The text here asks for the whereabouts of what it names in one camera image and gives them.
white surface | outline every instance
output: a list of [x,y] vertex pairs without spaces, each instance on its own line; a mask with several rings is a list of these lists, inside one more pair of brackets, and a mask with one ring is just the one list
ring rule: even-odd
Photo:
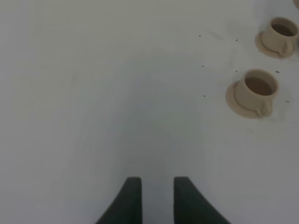
[[[140,176],[171,224],[186,175],[233,224],[297,223],[299,53],[254,45],[273,16],[299,24],[292,0],[1,1],[0,222],[93,224]],[[252,68],[281,85],[263,120],[225,102]]]

cup handle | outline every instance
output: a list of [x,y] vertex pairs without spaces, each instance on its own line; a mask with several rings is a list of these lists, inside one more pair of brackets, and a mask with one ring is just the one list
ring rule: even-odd
[[291,50],[291,47],[292,47],[292,43],[289,41],[289,40],[286,40],[284,42],[284,45],[282,46],[282,48],[279,50],[278,54],[281,56],[281,57],[284,57],[286,55],[286,53]]
[[259,117],[268,117],[272,114],[272,101],[264,101],[261,109],[256,111]]

white table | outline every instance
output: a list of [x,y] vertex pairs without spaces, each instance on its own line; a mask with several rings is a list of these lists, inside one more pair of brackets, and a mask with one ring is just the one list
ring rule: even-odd
[[[1,223],[93,224],[140,176],[171,224],[185,175],[232,224],[297,223],[299,52],[254,45],[274,16],[299,24],[292,0],[1,2]],[[225,101],[252,68],[281,86],[262,120]]]

cup rim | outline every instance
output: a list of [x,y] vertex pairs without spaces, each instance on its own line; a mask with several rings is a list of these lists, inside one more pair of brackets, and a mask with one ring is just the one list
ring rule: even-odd
[[[259,72],[263,72],[265,73],[266,75],[270,76],[274,82],[275,82],[275,85],[276,85],[276,90],[271,94],[271,95],[268,95],[268,96],[264,96],[264,95],[259,95],[255,92],[253,92],[245,83],[245,78],[246,76],[250,73],[250,72],[253,72],[253,71],[259,71]],[[243,84],[245,85],[245,88],[249,91],[249,93],[255,97],[258,97],[258,98],[273,98],[274,96],[277,95],[278,91],[279,91],[279,84],[278,84],[278,80],[275,78],[274,75],[272,75],[270,72],[266,71],[266,70],[263,70],[263,69],[250,69],[248,71],[245,72],[245,74],[243,75],[243,78],[241,80],[243,82]]]
[[[292,24],[294,27],[296,27],[296,31],[297,31],[296,34],[294,34],[293,36],[285,36],[285,35],[282,35],[282,34],[280,34],[279,32],[277,32],[277,31],[272,27],[272,22],[273,22],[274,20],[277,20],[277,19],[285,20],[285,21],[287,21],[288,23]],[[271,19],[271,21],[270,21],[270,26],[271,26],[271,29],[273,29],[273,30],[275,31],[275,33],[277,33],[277,34],[279,34],[279,35],[281,35],[281,36],[283,36],[283,37],[295,37],[295,36],[297,36],[298,33],[299,33],[299,29],[298,29],[297,24],[296,24],[295,22],[293,22],[292,20],[289,20],[288,18],[285,18],[285,17],[280,17],[280,16],[278,16],[278,17],[274,17],[274,18]]]

saucer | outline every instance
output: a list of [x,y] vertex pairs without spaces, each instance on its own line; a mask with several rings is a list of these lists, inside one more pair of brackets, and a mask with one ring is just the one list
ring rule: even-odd
[[253,111],[246,109],[239,105],[239,103],[235,99],[235,87],[237,86],[239,81],[232,83],[228,89],[226,90],[226,102],[228,103],[228,106],[237,114],[239,114],[242,117],[251,118],[251,119],[258,119],[261,118],[258,116],[258,114]]
[[273,58],[283,59],[283,58],[290,57],[294,54],[294,52],[295,52],[294,46],[293,46],[292,50],[290,50],[289,52],[286,53],[285,56],[281,56],[281,55],[279,55],[279,53],[266,48],[261,41],[262,34],[263,34],[263,32],[260,32],[256,35],[255,43],[256,43],[256,47],[265,55],[267,55],[269,57],[273,57]]

